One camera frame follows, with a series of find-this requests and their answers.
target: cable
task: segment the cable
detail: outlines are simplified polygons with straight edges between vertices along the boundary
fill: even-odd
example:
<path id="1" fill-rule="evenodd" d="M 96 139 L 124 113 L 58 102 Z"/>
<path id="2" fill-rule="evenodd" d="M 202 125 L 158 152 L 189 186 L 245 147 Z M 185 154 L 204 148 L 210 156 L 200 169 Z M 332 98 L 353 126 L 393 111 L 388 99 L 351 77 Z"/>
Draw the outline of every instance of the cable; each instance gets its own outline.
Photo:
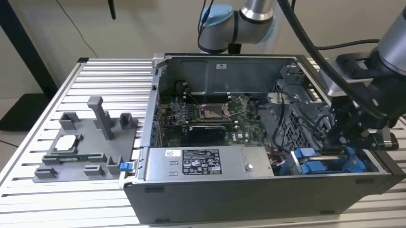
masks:
<path id="1" fill-rule="evenodd" d="M 295 7 L 295 5 L 296 5 L 296 0 L 291 0 L 291 9 L 292 9 L 292 11 L 293 11 L 293 7 Z"/>
<path id="2" fill-rule="evenodd" d="M 296 18 L 296 15 L 291 9 L 291 6 L 288 4 L 287 0 L 277 0 L 277 4 L 280 6 L 281 12 L 284 14 L 284 17 L 291 25 L 291 28 L 295 32 L 295 35 L 308 52 L 311 58 L 316 62 L 320 69 L 324 71 L 325 75 L 331 78 L 333 83 L 337 85 L 337 87 L 343 90 L 343 92 L 348 95 L 351 100 L 353 100 L 357 105 L 361 107 L 361 109 L 371 114 L 376 118 L 385 118 L 385 114 L 383 114 L 371 101 L 367 101 L 363 99 L 363 97 L 356 93 L 356 91 L 351 88 L 345 80 L 340 77 L 340 75 L 336 73 L 331 65 L 324 60 L 323 56 L 320 55 L 319 51 L 316 50 L 315 45 L 312 44 L 304 30 L 301 27 L 301 24 Z"/>
<path id="3" fill-rule="evenodd" d="M 65 14 L 65 16 L 67 17 L 69 21 L 71 22 L 71 24 L 73 24 L 73 26 L 74 26 L 74 28 L 76 28 L 76 30 L 77 30 L 77 33 L 78 33 L 78 35 L 80 35 L 80 37 L 81 37 L 82 42 L 85 43 L 85 45 L 86 45 L 88 48 L 90 49 L 92 53 L 94 54 L 94 57 L 98 58 L 98 56 L 96 55 L 94 50 L 90 48 L 89 44 L 86 43 L 86 41 L 85 41 L 85 39 L 84 39 L 84 37 L 82 37 L 82 34 L 81 34 L 81 32 L 80 32 L 80 30 L 78 30 L 78 28 L 77 28 L 77 26 L 76 26 L 76 24 L 74 24 L 71 18 L 69 17 L 67 13 L 63 11 L 63 7 L 62 7 L 61 3 L 58 2 L 58 0 L 54 0 L 54 1 L 55 1 L 57 5 L 59 6 L 61 10 L 62 10 L 62 13 Z"/>
<path id="4" fill-rule="evenodd" d="M 15 144 L 11 144 L 11 143 L 9 143 L 9 142 L 6 142 L 6 141 L 2 141 L 1 139 L 0 139 L 0 143 L 3 143 L 3 144 L 6 144 L 6 145 L 10 145 L 10 146 L 18 148 L 18 146 L 17 146 Z"/>
<path id="5" fill-rule="evenodd" d="M 200 18 L 198 18 L 200 29 L 198 29 L 198 35 L 197 35 L 197 45 L 198 45 L 200 35 L 201 35 L 202 30 L 205 28 L 202 25 L 204 25 L 204 23 L 205 23 L 205 21 L 208 19 L 208 15 L 209 15 L 209 11 L 210 11 L 210 6 L 212 6 L 213 2 L 214 2 L 214 0 L 210 0 L 209 5 L 206 7 L 206 11 L 204 12 L 202 18 L 201 18 L 201 15 L 200 15 Z M 202 13 L 204 5 L 205 5 L 205 0 L 204 0 L 204 4 L 202 4 L 202 8 L 201 8 L 200 14 Z"/>
<path id="6" fill-rule="evenodd" d="M 200 10 L 198 23 L 197 23 L 197 34 L 200 33 L 200 22 L 201 22 L 201 14 L 202 14 L 204 6 L 205 6 L 205 0 L 202 2 L 202 7 Z"/>
<path id="7" fill-rule="evenodd" d="M 343 43 L 343 44 L 336 44 L 336 45 L 331 45 L 331 46 L 324 46 L 324 47 L 316 47 L 316 50 L 331 50 L 331 49 L 337 49 L 337 48 L 343 48 L 343 47 L 348 47 L 348 46 L 353 46 L 353 45 L 359 45 L 359 44 L 375 44 L 379 43 L 377 39 L 363 39 L 363 40 L 356 40 L 348 43 Z"/>

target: power supply label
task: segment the power supply label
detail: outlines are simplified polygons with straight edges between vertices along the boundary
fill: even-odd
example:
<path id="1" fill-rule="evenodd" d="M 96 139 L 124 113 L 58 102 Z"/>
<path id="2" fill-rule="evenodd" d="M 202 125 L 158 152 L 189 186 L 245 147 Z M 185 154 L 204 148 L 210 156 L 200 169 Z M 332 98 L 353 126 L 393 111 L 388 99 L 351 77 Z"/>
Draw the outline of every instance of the power supply label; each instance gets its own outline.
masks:
<path id="1" fill-rule="evenodd" d="M 182 174 L 221 174 L 220 154 L 217 150 L 182 150 Z"/>

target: blue clip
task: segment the blue clip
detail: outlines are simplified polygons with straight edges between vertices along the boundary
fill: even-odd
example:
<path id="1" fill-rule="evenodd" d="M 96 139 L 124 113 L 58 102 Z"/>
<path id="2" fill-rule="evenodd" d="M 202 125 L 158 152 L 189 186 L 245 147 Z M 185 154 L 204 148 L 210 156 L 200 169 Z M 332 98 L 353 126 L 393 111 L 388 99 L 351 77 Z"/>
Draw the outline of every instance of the blue clip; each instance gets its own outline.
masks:
<path id="1" fill-rule="evenodd" d="M 120 172 L 130 172 L 132 171 L 132 162 L 124 162 L 120 164 Z"/>

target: slotted aluminum surface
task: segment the slotted aluminum surface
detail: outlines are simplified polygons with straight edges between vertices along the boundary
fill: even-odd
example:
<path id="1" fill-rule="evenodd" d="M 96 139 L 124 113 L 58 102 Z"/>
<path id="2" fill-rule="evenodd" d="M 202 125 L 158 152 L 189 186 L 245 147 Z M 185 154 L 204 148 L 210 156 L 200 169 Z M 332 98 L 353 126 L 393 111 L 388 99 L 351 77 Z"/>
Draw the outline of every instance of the slotted aluminum surface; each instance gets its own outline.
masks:
<path id="1" fill-rule="evenodd" d="M 138 118 L 140 128 L 132 154 L 136 157 L 150 80 L 150 61 L 145 59 L 90 59 L 86 64 L 76 65 L 33 130 L 0 173 L 0 180 L 2 180 L 0 228 L 148 227 L 138 224 L 116 180 L 34 184 L 30 177 L 59 128 L 57 119 L 62 111 L 77 111 L 78 118 L 93 118 L 85 106 L 90 95 L 102 96 L 102 107 L 112 117 L 117 117 L 121 112 L 130 112 Z M 389 155 L 406 171 L 404 123 L 404 119 L 400 119 L 392 128 L 399 139 L 400 150 L 389 152 Z M 406 227 L 406 181 L 387 193 L 364 197 L 340 216 L 172 227 L 379 228 L 388 226 Z"/>

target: white sticker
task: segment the white sticker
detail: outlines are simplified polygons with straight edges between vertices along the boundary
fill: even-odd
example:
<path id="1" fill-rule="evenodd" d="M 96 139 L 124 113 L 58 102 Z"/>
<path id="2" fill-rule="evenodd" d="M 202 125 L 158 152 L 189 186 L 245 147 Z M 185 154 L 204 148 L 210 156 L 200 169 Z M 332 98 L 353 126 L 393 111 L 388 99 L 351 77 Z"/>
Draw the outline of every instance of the white sticker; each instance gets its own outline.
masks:
<path id="1" fill-rule="evenodd" d="M 165 150 L 165 157 L 180 157 L 180 150 Z"/>
<path id="2" fill-rule="evenodd" d="M 216 64 L 216 69 L 226 69 L 226 64 Z"/>

